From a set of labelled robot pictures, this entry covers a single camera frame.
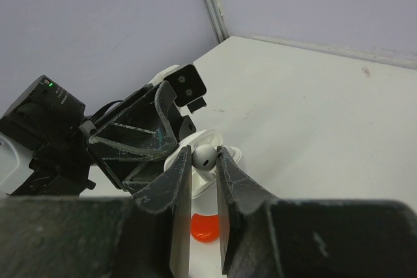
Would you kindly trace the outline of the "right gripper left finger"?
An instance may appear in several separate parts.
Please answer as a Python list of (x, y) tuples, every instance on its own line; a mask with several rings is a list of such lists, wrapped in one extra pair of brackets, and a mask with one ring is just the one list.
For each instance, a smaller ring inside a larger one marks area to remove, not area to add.
[(187, 277), (192, 153), (132, 197), (1, 201), (2, 277)]

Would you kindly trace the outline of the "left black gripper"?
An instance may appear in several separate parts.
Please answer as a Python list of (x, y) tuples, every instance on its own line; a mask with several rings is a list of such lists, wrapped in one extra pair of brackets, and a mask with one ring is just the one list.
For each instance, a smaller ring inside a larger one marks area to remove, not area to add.
[(60, 148), (44, 145), (31, 162), (31, 195), (79, 195), (93, 189), (89, 167), (97, 165), (117, 188), (134, 194), (164, 171), (181, 140), (195, 133), (180, 113), (178, 93), (167, 81), (150, 84), (91, 117)]

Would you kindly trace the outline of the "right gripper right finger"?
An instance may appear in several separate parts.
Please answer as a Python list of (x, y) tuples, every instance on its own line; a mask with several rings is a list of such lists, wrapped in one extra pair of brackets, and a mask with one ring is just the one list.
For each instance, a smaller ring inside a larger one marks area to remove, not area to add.
[(216, 169), (224, 275), (416, 276), (416, 214), (402, 202), (280, 199), (223, 146)]

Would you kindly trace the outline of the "orange round charging case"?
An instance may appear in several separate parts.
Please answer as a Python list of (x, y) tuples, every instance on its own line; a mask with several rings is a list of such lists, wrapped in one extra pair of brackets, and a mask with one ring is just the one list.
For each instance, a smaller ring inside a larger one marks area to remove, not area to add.
[(218, 215), (194, 214), (191, 218), (191, 235), (201, 243), (211, 243), (220, 236)]

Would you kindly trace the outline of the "white earbud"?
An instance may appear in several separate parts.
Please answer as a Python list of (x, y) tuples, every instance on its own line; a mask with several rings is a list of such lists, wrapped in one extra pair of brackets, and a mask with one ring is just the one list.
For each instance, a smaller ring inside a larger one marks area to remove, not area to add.
[(214, 180), (211, 170), (216, 166), (217, 151), (210, 145), (199, 145), (192, 152), (192, 166), (197, 174), (206, 182)]

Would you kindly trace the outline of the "white round charging case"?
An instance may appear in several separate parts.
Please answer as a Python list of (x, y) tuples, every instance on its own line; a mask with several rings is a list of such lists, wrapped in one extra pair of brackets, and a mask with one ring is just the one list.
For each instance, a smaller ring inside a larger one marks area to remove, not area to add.
[(235, 163), (242, 159), (242, 152), (234, 146), (226, 146), (221, 133), (217, 130), (201, 130), (187, 136), (179, 143), (164, 162), (167, 170), (174, 162), (180, 149), (190, 146), (192, 151), (192, 198), (201, 196), (216, 181), (216, 153), (219, 146), (228, 149)]

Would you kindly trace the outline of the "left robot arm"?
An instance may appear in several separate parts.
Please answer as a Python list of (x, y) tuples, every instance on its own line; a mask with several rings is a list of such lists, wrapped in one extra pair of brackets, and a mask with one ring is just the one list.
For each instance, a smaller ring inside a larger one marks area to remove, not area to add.
[(1, 117), (1, 192), (7, 196), (79, 195), (94, 189), (97, 166), (117, 188), (145, 187), (195, 132), (168, 81), (148, 84), (95, 114), (46, 76)]

